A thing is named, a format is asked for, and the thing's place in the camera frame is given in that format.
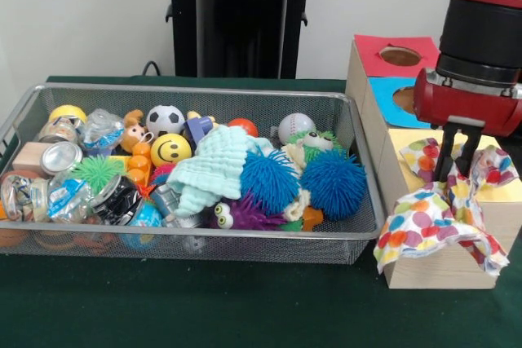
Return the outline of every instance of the metal mesh basket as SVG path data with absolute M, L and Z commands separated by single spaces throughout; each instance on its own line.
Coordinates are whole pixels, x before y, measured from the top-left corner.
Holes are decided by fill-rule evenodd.
M 260 136 L 292 112 L 304 112 L 318 130 L 333 130 L 368 174 L 368 191 L 358 212 L 321 224 L 314 232 L 236 231 L 165 227 L 119 227 L 0 222 L 0 253 L 183 258 L 261 262 L 354 263 L 383 225 L 383 208 L 356 105 L 334 93 L 214 90 L 157 86 L 101 86 L 49 83 L 28 91 L 0 129 L 0 170 L 11 168 L 20 147 L 33 141 L 52 109 L 74 104 L 92 112 L 104 108 L 123 117 L 173 104 L 227 123 L 248 117 Z

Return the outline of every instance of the googly eyes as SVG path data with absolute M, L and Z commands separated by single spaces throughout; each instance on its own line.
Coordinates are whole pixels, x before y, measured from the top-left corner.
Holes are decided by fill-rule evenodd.
M 309 132 L 304 137 L 303 144 L 307 147 L 319 148 L 322 151 L 334 149 L 334 143 L 330 138 L 323 138 L 316 132 Z
M 219 228 L 227 230 L 234 224 L 234 218 L 230 214 L 230 207 L 224 203 L 219 203 L 214 207 L 214 214 L 218 219 Z

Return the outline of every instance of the hole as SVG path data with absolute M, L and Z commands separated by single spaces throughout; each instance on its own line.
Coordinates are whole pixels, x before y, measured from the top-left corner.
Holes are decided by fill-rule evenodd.
M 395 93 L 393 93 L 393 102 L 395 102 L 395 105 L 405 110 L 406 112 L 415 114 L 414 88 L 410 86 L 397 90 Z
M 419 53 L 402 46 L 387 46 L 379 54 L 387 63 L 398 65 L 399 67 L 411 67 L 419 64 L 421 61 Z

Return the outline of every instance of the green tablecloth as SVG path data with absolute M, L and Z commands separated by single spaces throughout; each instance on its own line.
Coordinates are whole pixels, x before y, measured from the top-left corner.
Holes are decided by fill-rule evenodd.
M 342 81 L 52 81 L 343 90 Z M 391 291 L 353 266 L 1 256 L 2 346 L 522 346 L 522 243 L 491 291 Z

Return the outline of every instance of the colorful polka dot fabric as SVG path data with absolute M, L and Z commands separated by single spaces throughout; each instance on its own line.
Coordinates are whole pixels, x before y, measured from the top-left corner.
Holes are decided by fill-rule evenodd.
M 452 151 L 455 159 L 462 145 Z M 401 197 L 381 231 L 374 249 L 379 273 L 399 257 L 425 257 L 459 243 L 490 275 L 499 275 L 509 261 L 498 241 L 485 229 L 476 193 L 483 187 L 501 187 L 519 177 L 511 158 L 500 148 L 477 151 L 470 177 L 460 175 L 453 164 L 447 183 L 433 182 L 440 148 L 436 140 L 410 144 L 400 153 L 410 169 L 427 185 Z

